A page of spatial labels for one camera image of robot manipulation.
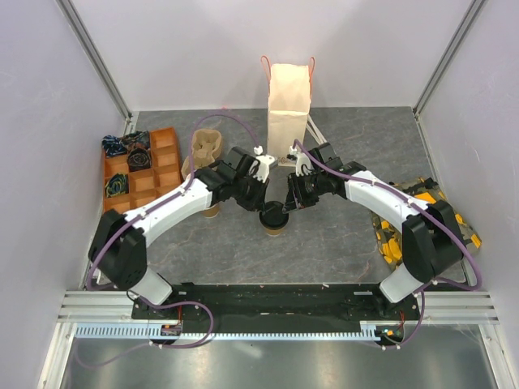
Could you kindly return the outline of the white paper takeout bag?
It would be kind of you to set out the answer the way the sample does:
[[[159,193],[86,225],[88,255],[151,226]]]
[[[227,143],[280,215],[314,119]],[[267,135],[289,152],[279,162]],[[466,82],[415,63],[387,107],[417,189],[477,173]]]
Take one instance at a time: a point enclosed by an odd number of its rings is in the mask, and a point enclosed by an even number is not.
[[[315,58],[310,57],[306,65],[271,63],[265,55],[260,61],[268,81],[267,153],[281,167],[293,167],[287,155],[294,140],[304,140]]]

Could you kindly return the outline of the brown paper coffee cup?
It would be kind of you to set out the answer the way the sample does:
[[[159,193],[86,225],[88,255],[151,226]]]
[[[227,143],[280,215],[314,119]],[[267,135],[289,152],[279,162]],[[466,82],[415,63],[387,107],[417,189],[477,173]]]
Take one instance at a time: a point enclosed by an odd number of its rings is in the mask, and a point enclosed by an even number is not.
[[[264,229],[265,229],[267,235],[274,237],[274,236],[280,235],[284,231],[285,228],[283,226],[281,226],[281,227],[265,226]]]

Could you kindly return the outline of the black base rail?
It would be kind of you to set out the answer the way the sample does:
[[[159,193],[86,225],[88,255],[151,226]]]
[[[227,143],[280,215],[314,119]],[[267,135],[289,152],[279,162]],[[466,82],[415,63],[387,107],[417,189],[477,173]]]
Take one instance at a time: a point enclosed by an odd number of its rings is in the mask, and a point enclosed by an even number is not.
[[[209,308],[216,324],[240,327],[240,320],[257,318],[323,318],[343,323],[415,320],[419,303],[412,296],[391,303],[377,284],[193,284],[173,287],[160,310],[143,302],[133,306],[133,318],[180,318],[202,323],[208,314],[198,306],[170,308],[179,302]]]

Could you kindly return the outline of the blue yellow rolled sock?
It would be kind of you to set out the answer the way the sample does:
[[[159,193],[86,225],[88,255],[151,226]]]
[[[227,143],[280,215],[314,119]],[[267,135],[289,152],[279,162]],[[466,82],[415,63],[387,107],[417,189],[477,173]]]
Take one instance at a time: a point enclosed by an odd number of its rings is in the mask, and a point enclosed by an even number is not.
[[[128,192],[128,176],[124,173],[114,174],[105,184],[105,197],[107,199],[126,195]]]

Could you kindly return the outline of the black brown rolled sock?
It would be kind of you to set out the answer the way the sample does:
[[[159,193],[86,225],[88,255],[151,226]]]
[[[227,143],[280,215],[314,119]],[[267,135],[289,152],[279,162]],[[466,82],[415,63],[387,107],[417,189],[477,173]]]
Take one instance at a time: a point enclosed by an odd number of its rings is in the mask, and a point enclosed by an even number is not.
[[[127,164],[130,172],[150,169],[152,160],[149,151],[145,148],[135,148],[127,156]]]

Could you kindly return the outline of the black plastic cup lid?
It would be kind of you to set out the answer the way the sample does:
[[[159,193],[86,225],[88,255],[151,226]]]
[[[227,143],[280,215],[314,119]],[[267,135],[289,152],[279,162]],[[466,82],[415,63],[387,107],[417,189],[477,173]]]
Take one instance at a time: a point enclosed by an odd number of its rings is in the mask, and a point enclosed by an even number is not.
[[[271,215],[270,217],[262,217],[259,213],[259,221],[260,223],[265,226],[272,226],[272,227],[285,227],[288,224],[289,221],[289,215],[284,214],[282,212],[283,203],[278,202],[278,209],[275,215]]]

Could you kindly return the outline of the dark patterned rolled sock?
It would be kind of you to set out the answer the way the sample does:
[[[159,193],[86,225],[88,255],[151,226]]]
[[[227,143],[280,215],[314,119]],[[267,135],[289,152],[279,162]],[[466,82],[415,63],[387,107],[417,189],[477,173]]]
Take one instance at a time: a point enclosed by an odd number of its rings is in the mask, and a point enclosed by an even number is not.
[[[120,143],[126,150],[131,150],[136,147],[149,149],[151,147],[150,134],[148,131],[137,130],[121,137]]]

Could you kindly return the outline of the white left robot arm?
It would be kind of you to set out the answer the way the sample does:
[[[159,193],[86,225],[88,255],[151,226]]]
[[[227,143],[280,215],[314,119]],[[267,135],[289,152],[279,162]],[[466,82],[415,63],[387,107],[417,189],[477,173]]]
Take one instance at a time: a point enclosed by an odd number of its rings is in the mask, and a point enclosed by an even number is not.
[[[190,173],[186,181],[142,207],[100,218],[88,251],[92,270],[100,270],[112,286],[150,303],[159,318],[178,309],[172,285],[148,266],[147,249],[163,233],[198,212],[228,199],[250,212],[265,209],[268,175],[277,158],[233,147],[225,158]]]

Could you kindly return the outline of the cardboard cup carrier tray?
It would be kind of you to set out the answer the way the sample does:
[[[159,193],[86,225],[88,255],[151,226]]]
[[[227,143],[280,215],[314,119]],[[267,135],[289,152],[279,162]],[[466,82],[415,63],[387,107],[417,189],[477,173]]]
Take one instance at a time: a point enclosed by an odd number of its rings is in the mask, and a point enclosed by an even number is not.
[[[195,131],[191,141],[194,169],[209,166],[221,155],[223,138],[215,129],[202,128]]]

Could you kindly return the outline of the blue patterned rolled sock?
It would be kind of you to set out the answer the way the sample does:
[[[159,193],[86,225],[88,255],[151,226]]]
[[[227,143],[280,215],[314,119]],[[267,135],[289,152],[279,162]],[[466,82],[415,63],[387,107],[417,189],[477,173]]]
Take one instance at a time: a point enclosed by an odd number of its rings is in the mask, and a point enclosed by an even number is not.
[[[105,156],[107,158],[112,158],[116,156],[122,156],[127,154],[126,147],[122,144],[122,141],[119,137],[113,135],[106,135],[101,140],[101,146],[105,152]]]

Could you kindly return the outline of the orange compartment organizer tray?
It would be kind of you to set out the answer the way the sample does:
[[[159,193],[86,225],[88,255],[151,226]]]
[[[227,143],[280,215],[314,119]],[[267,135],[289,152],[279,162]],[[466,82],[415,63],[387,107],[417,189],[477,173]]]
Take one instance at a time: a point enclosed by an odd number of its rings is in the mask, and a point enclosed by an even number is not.
[[[148,149],[152,160],[150,169],[130,172],[127,156],[103,157],[103,210],[114,209],[119,213],[142,207],[160,196],[168,193],[182,183],[180,173],[181,153],[176,132],[172,127],[161,128],[150,132]],[[105,184],[116,173],[128,176],[129,192],[117,197],[105,197]]]

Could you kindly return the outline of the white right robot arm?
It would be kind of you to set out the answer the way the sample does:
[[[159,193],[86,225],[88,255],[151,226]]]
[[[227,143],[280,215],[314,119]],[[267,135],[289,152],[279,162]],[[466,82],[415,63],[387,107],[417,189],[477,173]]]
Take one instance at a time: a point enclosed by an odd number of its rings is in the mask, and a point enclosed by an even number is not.
[[[355,161],[345,164],[329,143],[308,151],[295,141],[288,157],[296,171],[288,176],[285,213],[312,207],[322,195],[339,195],[380,216],[401,235],[402,263],[380,282],[381,293],[371,299],[377,317],[391,318],[402,299],[469,258],[455,212],[446,201],[418,199]]]

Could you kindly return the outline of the stack of paper cups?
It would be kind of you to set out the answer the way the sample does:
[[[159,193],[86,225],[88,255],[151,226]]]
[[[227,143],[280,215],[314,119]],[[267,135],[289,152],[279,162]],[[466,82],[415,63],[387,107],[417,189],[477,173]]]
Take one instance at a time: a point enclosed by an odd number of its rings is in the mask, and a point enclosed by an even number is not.
[[[220,204],[217,203],[205,210],[202,211],[202,214],[204,217],[206,218],[213,218],[215,216],[217,216],[220,212]]]

